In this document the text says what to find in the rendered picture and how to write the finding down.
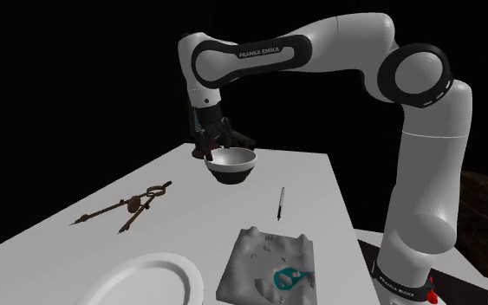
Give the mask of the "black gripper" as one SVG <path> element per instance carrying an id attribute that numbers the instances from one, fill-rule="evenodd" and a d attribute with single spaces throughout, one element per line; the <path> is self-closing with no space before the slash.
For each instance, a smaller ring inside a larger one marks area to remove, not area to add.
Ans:
<path id="1" fill-rule="evenodd" d="M 209 107 L 193 107 L 195 148 L 192 156 L 195 159 L 212 161 L 211 151 L 218 148 L 217 138 L 226 133 L 225 147 L 254 148 L 257 142 L 240 132 L 231 129 L 231 123 L 223 115 L 220 103 Z"/>

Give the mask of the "white bowl with black outside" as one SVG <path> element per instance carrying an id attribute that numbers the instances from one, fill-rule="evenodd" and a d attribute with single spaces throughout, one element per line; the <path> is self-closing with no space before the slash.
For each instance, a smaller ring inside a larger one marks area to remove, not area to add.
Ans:
<path id="1" fill-rule="evenodd" d="M 257 163 L 257 154 L 247 148 L 218 148 L 211 151 L 212 160 L 205 165 L 221 184 L 237 185 L 244 182 Z"/>

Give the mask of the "brown drawing compass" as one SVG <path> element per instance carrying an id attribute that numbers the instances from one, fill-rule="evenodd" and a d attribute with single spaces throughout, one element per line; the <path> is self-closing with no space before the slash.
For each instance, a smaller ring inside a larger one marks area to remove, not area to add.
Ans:
<path id="1" fill-rule="evenodd" d="M 145 192 L 141 194 L 133 195 L 128 199 L 121 199 L 117 204 L 112 204 L 101 210 L 83 214 L 78 217 L 73 223 L 71 223 L 71 225 L 87 222 L 91 218 L 98 217 L 106 212 L 112 211 L 122 206 L 126 206 L 127 212 L 130 213 L 132 216 L 119 229 L 118 233 L 121 234 L 130 229 L 133 222 L 143 211 L 150 209 L 151 203 L 155 198 L 164 196 L 166 194 L 166 189 L 170 185 L 172 185 L 172 181 L 167 181 L 163 185 L 150 186 L 146 189 Z"/>

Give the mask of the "grey relief terrain model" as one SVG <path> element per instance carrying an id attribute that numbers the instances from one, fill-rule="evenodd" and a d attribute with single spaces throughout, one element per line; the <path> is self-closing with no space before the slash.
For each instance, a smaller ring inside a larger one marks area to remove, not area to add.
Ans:
<path id="1" fill-rule="evenodd" d="M 313 242 L 303 234 L 242 229 L 216 299 L 230 305 L 318 305 Z"/>

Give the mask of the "white plate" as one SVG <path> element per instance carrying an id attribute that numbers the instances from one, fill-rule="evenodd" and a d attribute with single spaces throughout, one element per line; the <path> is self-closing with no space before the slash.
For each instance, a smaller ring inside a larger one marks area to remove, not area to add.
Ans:
<path id="1" fill-rule="evenodd" d="M 204 305 L 204 283 L 186 257 L 152 253 L 107 272 L 75 305 Z"/>

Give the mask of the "dark brown wooden furniture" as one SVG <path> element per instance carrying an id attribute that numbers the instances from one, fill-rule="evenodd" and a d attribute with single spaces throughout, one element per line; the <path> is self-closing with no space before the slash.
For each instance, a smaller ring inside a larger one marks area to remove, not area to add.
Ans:
<path id="1" fill-rule="evenodd" d="M 488 278 L 488 176 L 467 171 L 461 173 L 455 248 Z"/>

